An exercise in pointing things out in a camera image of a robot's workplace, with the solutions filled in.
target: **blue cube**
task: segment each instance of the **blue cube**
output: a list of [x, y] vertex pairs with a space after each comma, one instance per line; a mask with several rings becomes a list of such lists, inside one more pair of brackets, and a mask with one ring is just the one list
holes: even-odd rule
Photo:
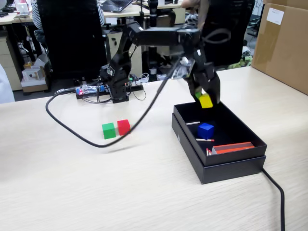
[[214, 126], [210, 124], [201, 124], [198, 127], [198, 136], [202, 139], [208, 140], [213, 136]]

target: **laptop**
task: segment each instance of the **laptop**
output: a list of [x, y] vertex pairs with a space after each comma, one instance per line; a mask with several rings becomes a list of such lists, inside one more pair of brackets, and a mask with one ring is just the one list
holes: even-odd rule
[[101, 9], [106, 12], [119, 13], [130, 5], [132, 0], [106, 0]]

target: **white stick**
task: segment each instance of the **white stick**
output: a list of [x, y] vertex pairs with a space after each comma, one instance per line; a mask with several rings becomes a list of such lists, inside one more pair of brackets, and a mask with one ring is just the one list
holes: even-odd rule
[[186, 125], [200, 124], [200, 122], [187, 123]]
[[205, 140], [205, 139], [196, 139], [196, 141], [209, 141], [209, 142], [214, 142], [214, 140]]

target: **black box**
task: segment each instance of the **black box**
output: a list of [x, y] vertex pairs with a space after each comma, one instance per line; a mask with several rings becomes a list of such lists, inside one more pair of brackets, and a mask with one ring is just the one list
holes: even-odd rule
[[[215, 142], [196, 141], [200, 121], [214, 126]], [[264, 165], [267, 145], [223, 103], [201, 108], [198, 103], [174, 106], [172, 128], [202, 184], [259, 173]], [[206, 148], [251, 142], [255, 148], [206, 156]]]

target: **cabinet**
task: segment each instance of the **cabinet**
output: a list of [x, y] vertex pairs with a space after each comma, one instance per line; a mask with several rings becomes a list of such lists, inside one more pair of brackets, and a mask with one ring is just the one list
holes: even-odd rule
[[5, 70], [12, 90], [21, 90], [21, 70], [17, 70], [17, 62], [7, 37], [0, 37], [0, 64]]

